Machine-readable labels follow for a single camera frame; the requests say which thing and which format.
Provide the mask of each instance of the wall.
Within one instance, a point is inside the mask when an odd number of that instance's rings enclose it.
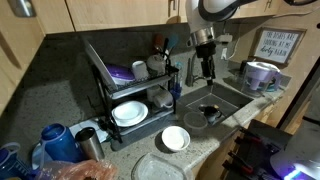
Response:
[[[237,20],[230,21],[226,32],[236,34],[238,26]],[[216,34],[221,34],[223,23],[217,23],[215,27]],[[87,60],[83,58],[84,50],[78,35],[89,37],[105,62],[130,67],[133,61],[146,60],[151,55],[155,33],[162,33],[164,37],[171,33],[179,36],[179,43],[172,51],[172,61],[184,63],[185,77],[186,62],[194,54],[194,49],[185,44],[189,38],[187,24],[48,35],[0,118],[0,145],[17,141],[23,149],[21,156],[29,159],[29,153],[39,142],[40,132],[46,125],[61,123],[72,126],[103,113],[97,86]],[[234,45],[235,42],[227,45],[230,49],[228,57]],[[222,48],[217,44],[215,59],[218,72],[228,66],[228,61],[220,60]],[[197,61],[195,74],[200,75],[199,69]]]
[[[288,105],[291,103],[320,55],[320,30],[317,29],[317,24],[320,23],[320,10],[317,10],[319,6],[319,1],[300,7],[290,7],[286,3],[283,3],[279,8],[279,13],[277,15],[279,17],[271,18],[257,27],[253,27],[253,25],[260,23],[262,21],[261,19],[247,19],[242,22],[242,25],[240,26],[241,38],[237,45],[237,53],[234,58],[232,58],[232,60],[236,62],[241,62],[248,58],[249,51],[253,44],[253,37],[256,30],[261,26],[307,29],[299,48],[292,56],[289,66],[281,69],[284,74],[291,76],[292,80],[290,81],[289,87],[283,95],[283,98],[276,104],[273,113],[269,116],[267,123],[272,126],[278,124]],[[307,15],[284,16],[292,13]]]

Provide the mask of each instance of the white container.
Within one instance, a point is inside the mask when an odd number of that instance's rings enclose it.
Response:
[[[190,144],[189,133],[179,127],[170,126],[162,132],[162,141],[173,152],[186,149]]]
[[[188,112],[183,121],[187,130],[194,135],[201,134],[208,125],[207,118],[199,112]]]

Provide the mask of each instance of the blue bottle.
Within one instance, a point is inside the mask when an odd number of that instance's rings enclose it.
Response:
[[[20,144],[11,142],[0,148],[0,179],[29,179],[31,167],[17,155]]]
[[[72,136],[70,129],[61,124],[51,124],[41,132],[41,145],[53,160],[80,162],[85,156]]]

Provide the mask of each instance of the purple light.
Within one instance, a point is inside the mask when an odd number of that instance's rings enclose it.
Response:
[[[292,171],[290,174],[286,175],[284,177],[284,180],[292,180],[293,178],[297,177],[299,174],[300,174],[300,171],[296,169]]]

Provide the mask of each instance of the backsplash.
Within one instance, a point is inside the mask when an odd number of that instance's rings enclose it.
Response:
[[[227,46],[227,57],[233,53],[238,26],[237,20],[228,21],[226,25],[226,32],[234,35],[233,42]],[[223,23],[215,24],[215,28],[216,36],[219,36],[223,32]],[[171,59],[173,63],[183,63],[185,79],[187,60],[195,53],[194,48],[186,46],[189,27],[185,23],[48,35],[0,118],[0,145],[19,142],[23,149],[21,157],[29,160],[29,153],[46,125],[61,123],[71,126],[102,112],[97,87],[83,58],[84,50],[78,35],[89,37],[105,62],[130,67],[132,62],[146,60],[151,55],[156,33],[164,37],[171,33],[179,36]],[[228,61],[220,59],[223,47],[217,45],[214,57],[217,75],[228,67]],[[201,74],[199,61],[196,61],[194,74]]]

